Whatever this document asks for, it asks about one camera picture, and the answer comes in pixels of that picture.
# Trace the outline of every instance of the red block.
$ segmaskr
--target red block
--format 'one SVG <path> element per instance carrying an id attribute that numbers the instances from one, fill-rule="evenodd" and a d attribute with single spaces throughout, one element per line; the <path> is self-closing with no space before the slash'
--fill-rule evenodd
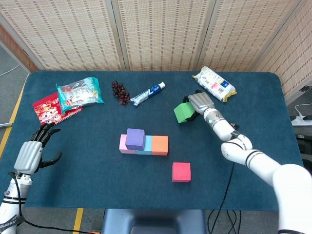
<path id="1" fill-rule="evenodd" d="M 172 164 L 172 182 L 190 182 L 191 164 L 189 162 L 174 162 Z"/>

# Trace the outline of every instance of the dark blue table surface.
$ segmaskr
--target dark blue table surface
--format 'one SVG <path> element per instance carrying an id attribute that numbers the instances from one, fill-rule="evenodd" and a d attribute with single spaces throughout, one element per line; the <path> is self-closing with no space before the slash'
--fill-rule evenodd
<path id="1" fill-rule="evenodd" d="M 20 147 L 38 128 L 32 104 L 65 85 L 88 76 L 99 79 L 105 104 L 84 107 L 60 123 L 44 149 L 44 160 L 59 151 L 61 160 L 32 176 L 27 206 L 86 208 L 217 209 L 232 163 L 221 154 L 221 141 L 202 117 L 178 124 L 173 109 L 185 95 L 202 89 L 196 72 L 36 72 L 25 85 L 18 114 L 0 162 L 0 191 L 5 191 Z M 272 73 L 219 73 L 237 89 L 227 103 L 212 97 L 230 122 L 240 125 L 259 149 L 281 164 L 301 165 L 299 149 L 279 78 Z M 131 96 L 156 83 L 166 88 L 138 107 L 120 106 L 111 82 L 117 80 Z M 168 156 L 123 155 L 120 134 L 127 128 L 147 135 L 168 135 Z M 190 162 L 192 181 L 172 183 L 172 163 Z M 273 188 L 237 164 L 224 209 L 275 210 Z"/>

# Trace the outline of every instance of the beige wall panel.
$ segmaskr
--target beige wall panel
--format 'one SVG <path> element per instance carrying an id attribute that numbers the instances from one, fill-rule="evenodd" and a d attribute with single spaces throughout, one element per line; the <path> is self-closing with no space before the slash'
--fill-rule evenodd
<path id="1" fill-rule="evenodd" d="M 0 13 L 47 70 L 121 70 L 103 0 L 1 0 Z"/>
<path id="2" fill-rule="evenodd" d="M 257 71 L 276 73 L 287 97 L 307 79 L 312 79 L 312 1 L 306 0 L 280 31 Z"/>
<path id="3" fill-rule="evenodd" d="M 222 0 L 200 67 L 250 71 L 298 0 Z"/>
<path id="4" fill-rule="evenodd" d="M 130 70 L 192 70 L 210 2 L 118 0 Z"/>

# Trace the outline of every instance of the yellow tape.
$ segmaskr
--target yellow tape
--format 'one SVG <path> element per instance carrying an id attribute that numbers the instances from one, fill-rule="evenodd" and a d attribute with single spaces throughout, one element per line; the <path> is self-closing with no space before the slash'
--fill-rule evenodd
<path id="1" fill-rule="evenodd" d="M 74 224 L 74 230 L 80 231 L 81 221 L 82 221 L 83 208 L 78 208 L 76 213 L 76 219 Z"/>
<path id="2" fill-rule="evenodd" d="M 20 92 L 20 94 L 19 94 L 19 99 L 18 99 L 18 101 L 17 101 L 16 104 L 15 104 L 13 113 L 12 113 L 11 118 L 10 118 L 10 123 L 13 123 L 14 120 L 15 120 L 16 114 L 17 114 L 18 109 L 19 109 L 19 106 L 20 106 L 21 96 L 23 95 L 25 83 L 26 83 L 26 81 L 27 81 L 28 76 L 29 76 L 29 74 L 27 75 L 26 80 L 25 80 L 25 82 L 24 82 L 24 85 L 23 85 L 23 87 L 22 87 L 22 89 L 21 89 L 21 92 Z M 12 129 L 12 127 L 8 127 L 8 128 L 5 129 L 5 132 L 4 132 L 2 141 L 1 141 L 1 143 L 0 143 L 0 159 L 1 159 L 1 157 L 2 157 L 2 154 L 3 154 L 3 151 L 4 151 L 4 147 L 5 147 L 5 145 L 6 145 L 6 142 L 8 141 L 8 138 L 9 138 L 9 135 L 10 135 L 10 132 L 11 132 L 11 129 Z"/>

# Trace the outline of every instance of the toothpaste tube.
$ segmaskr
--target toothpaste tube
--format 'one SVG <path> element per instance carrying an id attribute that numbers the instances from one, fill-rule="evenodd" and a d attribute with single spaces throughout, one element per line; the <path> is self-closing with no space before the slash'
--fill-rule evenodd
<path id="1" fill-rule="evenodd" d="M 226 102 L 228 97 L 237 93 L 234 86 L 208 67 L 203 67 L 193 78 L 219 101 Z"/>
<path id="2" fill-rule="evenodd" d="M 159 93 L 164 87 L 166 87 L 164 82 L 156 84 L 145 92 L 135 96 L 134 98 L 131 98 L 130 101 L 133 103 L 134 106 L 138 106 L 149 97 Z"/>

